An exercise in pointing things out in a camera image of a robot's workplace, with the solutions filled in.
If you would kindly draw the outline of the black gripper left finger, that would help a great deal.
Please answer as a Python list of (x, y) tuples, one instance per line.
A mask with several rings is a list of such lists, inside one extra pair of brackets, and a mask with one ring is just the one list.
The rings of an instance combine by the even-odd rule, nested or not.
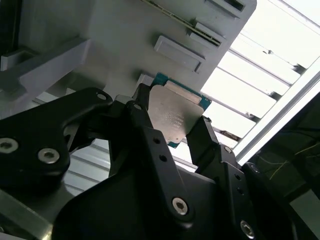
[(163, 134), (153, 128), (149, 97), (145, 84), (126, 103), (87, 88), (1, 120), (0, 185), (49, 192), (62, 181), (71, 153), (101, 138), (110, 144), (109, 178), (136, 171), (173, 226), (190, 228), (195, 211)]

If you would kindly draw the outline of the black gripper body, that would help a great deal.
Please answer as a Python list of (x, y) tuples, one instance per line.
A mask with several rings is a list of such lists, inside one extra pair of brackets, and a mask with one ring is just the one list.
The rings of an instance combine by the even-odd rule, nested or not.
[(242, 221), (250, 205), (234, 215), (218, 185), (199, 174), (180, 170), (195, 208), (189, 229), (178, 229), (165, 217), (160, 198), (135, 170), (112, 176), (70, 200), (58, 214), (54, 240), (245, 240)]

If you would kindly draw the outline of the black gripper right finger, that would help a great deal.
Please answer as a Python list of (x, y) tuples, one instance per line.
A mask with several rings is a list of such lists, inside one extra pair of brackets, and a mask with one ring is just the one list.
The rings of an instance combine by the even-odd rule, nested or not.
[(306, 240), (308, 227), (253, 163), (240, 166), (201, 116), (186, 136), (196, 173), (215, 182), (217, 240)]

